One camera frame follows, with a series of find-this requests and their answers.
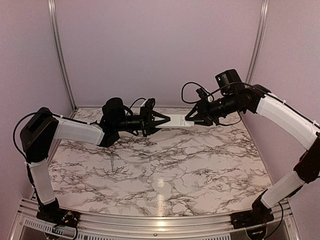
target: pink wall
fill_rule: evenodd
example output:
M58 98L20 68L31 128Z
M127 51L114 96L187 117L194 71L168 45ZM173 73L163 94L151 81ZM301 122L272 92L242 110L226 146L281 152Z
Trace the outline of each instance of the pink wall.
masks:
M320 122L320 2L270 1L267 26L253 83L271 89L297 110ZM261 117L246 114L273 181L290 172L304 152L286 132ZM290 199L302 240L320 239L320 180Z
M187 81L214 89L230 68L246 77L261 1L57 0L56 9L78 106L115 96L181 106Z
M25 114L49 107L71 113L49 20L47 1L0 3L0 239L8 235L31 187L12 132Z

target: marble surface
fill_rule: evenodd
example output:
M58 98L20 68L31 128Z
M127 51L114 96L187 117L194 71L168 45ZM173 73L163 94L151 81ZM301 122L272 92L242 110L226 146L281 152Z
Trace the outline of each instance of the marble surface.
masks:
M100 109L83 108L75 119L101 116ZM221 122L238 120L233 114ZM271 185L242 122L162 129L149 137L120 135L109 148L61 141L49 166L61 207L131 216L206 215L248 209Z

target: vent grille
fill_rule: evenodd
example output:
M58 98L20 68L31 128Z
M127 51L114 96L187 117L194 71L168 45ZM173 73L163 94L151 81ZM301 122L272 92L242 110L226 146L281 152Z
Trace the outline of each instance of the vent grille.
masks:
M30 219L30 218L25 218L24 220L24 225L36 229L40 232L45 232L48 234L53 234L57 236L63 236L64 238L67 239L72 239L68 236L64 236L64 232L61 230L56 230L52 232L53 225L38 219ZM84 232L85 230L79 230L78 236L76 240L131 240L131 238L126 238L126 237L110 237L110 236L103 236L99 234L93 234L93 233L86 233ZM192 237L192 238L180 238L181 240L231 240L231 236L229 233L226 234L220 234L220 235L213 235L213 236L207 236L207 237Z

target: marble tabletop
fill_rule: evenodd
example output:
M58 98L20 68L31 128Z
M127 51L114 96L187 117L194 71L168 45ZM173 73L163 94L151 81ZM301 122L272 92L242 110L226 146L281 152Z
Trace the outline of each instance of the marble tabletop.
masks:
M75 119L92 122L101 116L101 109L81 108ZM238 120L231 114L221 122ZM61 207L130 216L207 215L248 209L271 185L242 122L120 136L109 148L61 141L49 166Z

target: vertical metal post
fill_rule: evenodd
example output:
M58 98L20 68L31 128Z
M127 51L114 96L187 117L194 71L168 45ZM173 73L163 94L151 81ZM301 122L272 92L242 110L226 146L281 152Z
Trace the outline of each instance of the vertical metal post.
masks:
M252 79L253 79L256 65L257 65L258 56L261 51L261 47L262 47L262 43L263 43L265 31L266 31L269 1L270 0L262 0L258 30L256 33L256 39L255 39L255 44L253 48L252 58L251 58L248 73L245 79L245 82L248 84L252 83Z
M67 73L66 63L64 60L64 55L62 51L61 41L60 41L60 35L59 35L59 28L58 28L58 20L57 20L57 13L56 13L56 2L55 0L48 0L48 7L49 7L49 15L50 15L50 21L52 26L52 32L53 32L53 39L54 39L54 45L55 50L58 57L58 62L62 74L62 80L64 83L65 91L68 97L69 104L72 108L72 111L75 111L77 109L75 99L71 90L71 85L69 82L69 77Z

